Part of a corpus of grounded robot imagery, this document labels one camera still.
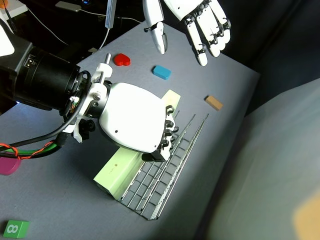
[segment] wire rack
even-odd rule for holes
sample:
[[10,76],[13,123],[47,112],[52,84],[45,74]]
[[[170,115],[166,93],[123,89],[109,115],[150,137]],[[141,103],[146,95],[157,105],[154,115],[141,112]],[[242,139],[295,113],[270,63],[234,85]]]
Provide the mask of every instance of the wire rack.
[[175,184],[188,160],[198,136],[208,118],[203,119],[191,139],[186,139],[195,115],[179,135],[166,162],[144,162],[119,202],[147,220],[158,219],[167,204]]

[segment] robotic hand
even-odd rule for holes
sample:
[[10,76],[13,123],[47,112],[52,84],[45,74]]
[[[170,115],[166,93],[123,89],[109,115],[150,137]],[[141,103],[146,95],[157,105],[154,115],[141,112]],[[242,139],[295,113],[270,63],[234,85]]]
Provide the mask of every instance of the robotic hand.
[[[89,117],[98,119],[103,133],[117,145],[144,153],[143,160],[167,161],[173,133],[178,130],[173,107],[135,85],[106,81],[113,72],[110,59],[108,53],[91,77],[88,71],[80,72],[80,67],[14,35],[0,19],[0,94],[39,109],[56,109],[64,117],[57,130],[10,146],[20,147],[60,134],[63,138],[73,134],[82,143],[88,136],[82,133],[81,124]],[[18,157],[18,153],[1,152],[5,149],[0,147],[0,157]]]
[[[218,57],[230,40],[231,23],[217,0],[163,0],[173,14],[186,26],[191,37],[196,57],[200,65],[208,63],[206,50],[201,41],[198,27],[204,34],[206,43],[213,56]],[[164,16],[160,0],[143,0],[143,12],[154,44],[164,54],[168,48],[164,33]]]

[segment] green block with number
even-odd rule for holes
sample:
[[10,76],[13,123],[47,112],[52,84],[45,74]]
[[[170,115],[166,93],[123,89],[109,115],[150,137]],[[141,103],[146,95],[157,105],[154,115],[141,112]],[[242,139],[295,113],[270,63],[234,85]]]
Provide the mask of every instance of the green block with number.
[[22,239],[26,236],[28,227],[28,221],[9,220],[3,236],[5,238]]

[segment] red wire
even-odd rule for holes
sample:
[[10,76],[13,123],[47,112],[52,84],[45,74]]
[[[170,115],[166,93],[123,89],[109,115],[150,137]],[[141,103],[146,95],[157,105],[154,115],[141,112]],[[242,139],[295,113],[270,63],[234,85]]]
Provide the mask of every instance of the red wire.
[[4,146],[4,147],[6,147],[7,149],[12,149],[12,150],[14,151],[14,153],[15,153],[16,158],[17,158],[18,160],[20,160],[20,159],[29,159],[29,158],[31,158],[33,155],[42,152],[48,145],[50,145],[50,144],[52,144],[52,143],[53,143],[53,141],[50,141],[50,142],[46,143],[43,148],[39,149],[38,151],[35,151],[35,152],[32,153],[30,156],[23,156],[23,157],[20,157],[20,156],[19,156],[19,151],[18,151],[18,149],[17,149],[16,147],[14,147],[14,146],[10,146],[10,145],[5,144],[5,143],[0,143],[0,146]]

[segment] gray cloth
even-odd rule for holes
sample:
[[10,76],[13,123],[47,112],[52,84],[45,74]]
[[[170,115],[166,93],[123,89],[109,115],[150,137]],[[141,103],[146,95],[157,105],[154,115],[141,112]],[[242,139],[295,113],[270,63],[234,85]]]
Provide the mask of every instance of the gray cloth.
[[[26,239],[191,239],[198,227],[233,140],[243,120],[259,75],[225,55],[208,56],[200,66],[186,36],[165,26],[168,51],[157,52],[144,23],[82,61],[92,74],[106,53],[124,53],[130,66],[113,67],[111,82],[127,82],[158,97],[172,89],[181,95],[176,122],[184,127],[196,114],[189,137],[209,117],[159,220],[147,221],[100,190],[93,178],[117,147],[96,130],[83,144],[69,139],[57,153],[24,160],[17,172],[0,176],[0,223],[30,221]],[[169,80],[152,74],[161,65],[172,71]],[[213,95],[219,112],[204,98]],[[18,104],[0,117],[1,142],[39,136],[61,124],[57,111]],[[143,124],[137,126],[141,131]]]
[[243,121],[208,239],[293,240],[295,209],[320,188],[320,79]]

